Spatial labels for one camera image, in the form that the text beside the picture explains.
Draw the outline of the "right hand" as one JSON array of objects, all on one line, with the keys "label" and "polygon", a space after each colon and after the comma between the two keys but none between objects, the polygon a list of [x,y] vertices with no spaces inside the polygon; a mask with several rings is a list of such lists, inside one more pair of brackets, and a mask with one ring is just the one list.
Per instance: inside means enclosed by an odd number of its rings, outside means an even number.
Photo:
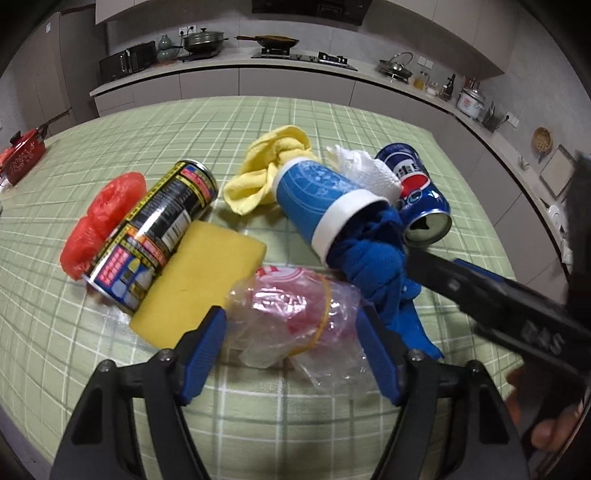
[{"label": "right hand", "polygon": [[[521,407],[518,402],[518,389],[525,372],[525,366],[520,366],[507,374],[506,380],[514,390],[507,397],[505,403],[510,417],[515,425],[521,420]],[[584,405],[571,405],[563,410],[556,419],[544,419],[538,423],[531,433],[531,443],[538,450],[558,452],[571,436],[583,413]]]}]

